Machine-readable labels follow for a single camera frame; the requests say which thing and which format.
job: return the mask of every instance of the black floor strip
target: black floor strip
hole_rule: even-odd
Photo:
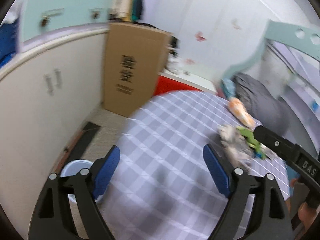
[[[87,147],[90,145],[92,139],[99,131],[101,127],[92,122],[87,122],[85,127],[83,128],[83,135],[80,137],[74,148],[72,149],[68,159],[66,160],[64,166],[74,160],[81,159]]]

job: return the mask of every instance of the silver screw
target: silver screw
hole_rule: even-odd
[[[57,178],[57,174],[55,174],[55,173],[51,173],[50,176],[49,176],[50,180],[54,180],[56,178]]]
[[[267,179],[273,180],[275,176],[273,176],[271,173],[267,174]]]
[[[243,174],[243,170],[241,168],[236,168],[235,169],[235,174],[242,175]]]
[[[81,174],[81,175],[88,175],[88,174],[89,174],[89,170],[88,170],[88,169],[82,169],[82,170],[80,171],[80,174]]]

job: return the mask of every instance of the green plush toy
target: green plush toy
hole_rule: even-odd
[[[266,155],[261,151],[260,146],[261,143],[258,142],[254,136],[253,136],[253,131],[242,126],[238,126],[237,130],[240,132],[240,134],[245,137],[247,144],[249,147],[253,148],[255,151],[255,154],[262,160],[266,158]]]

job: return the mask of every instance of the dark gray pillow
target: dark gray pillow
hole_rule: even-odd
[[[247,112],[263,126],[283,136],[289,128],[287,106],[273,98],[268,89],[249,75],[238,73],[233,82],[236,97],[244,104]]]

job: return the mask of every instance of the mint green drawer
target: mint green drawer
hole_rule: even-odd
[[[25,0],[20,41],[65,27],[105,23],[110,6],[111,0]]]

